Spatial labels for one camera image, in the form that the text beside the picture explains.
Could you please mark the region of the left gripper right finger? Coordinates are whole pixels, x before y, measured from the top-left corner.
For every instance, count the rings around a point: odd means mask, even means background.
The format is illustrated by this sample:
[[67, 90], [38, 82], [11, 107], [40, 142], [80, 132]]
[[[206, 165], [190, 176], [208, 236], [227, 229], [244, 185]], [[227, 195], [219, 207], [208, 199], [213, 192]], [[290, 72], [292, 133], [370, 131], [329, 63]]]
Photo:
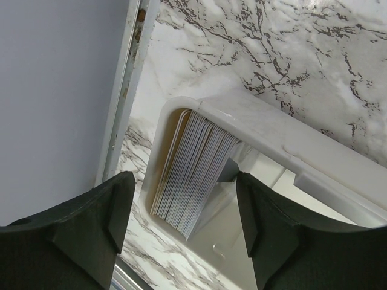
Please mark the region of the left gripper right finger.
[[239, 172], [236, 195], [258, 289], [385, 289], [386, 228], [316, 213]]

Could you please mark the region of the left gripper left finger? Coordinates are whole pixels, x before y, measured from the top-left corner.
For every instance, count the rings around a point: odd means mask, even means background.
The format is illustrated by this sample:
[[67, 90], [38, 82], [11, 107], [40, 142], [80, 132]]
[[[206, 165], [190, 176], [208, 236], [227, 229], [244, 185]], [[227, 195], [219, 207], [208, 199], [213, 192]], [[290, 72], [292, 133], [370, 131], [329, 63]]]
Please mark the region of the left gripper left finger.
[[1, 289], [109, 289], [135, 191], [132, 172], [1, 227]]

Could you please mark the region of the white rectangular tray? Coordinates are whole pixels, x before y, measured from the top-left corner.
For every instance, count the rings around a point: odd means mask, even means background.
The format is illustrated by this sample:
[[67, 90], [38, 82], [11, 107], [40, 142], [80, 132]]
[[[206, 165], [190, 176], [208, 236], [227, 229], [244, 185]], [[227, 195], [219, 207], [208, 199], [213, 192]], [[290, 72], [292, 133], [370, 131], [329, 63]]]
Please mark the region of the white rectangular tray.
[[[151, 214], [177, 120], [191, 109], [240, 140], [213, 188], [190, 238]], [[258, 289], [247, 255], [236, 195], [239, 172], [329, 218], [386, 228], [386, 169], [266, 102], [232, 91], [168, 101], [160, 115], [140, 194], [152, 224], [197, 255], [227, 281], [228, 289]]]

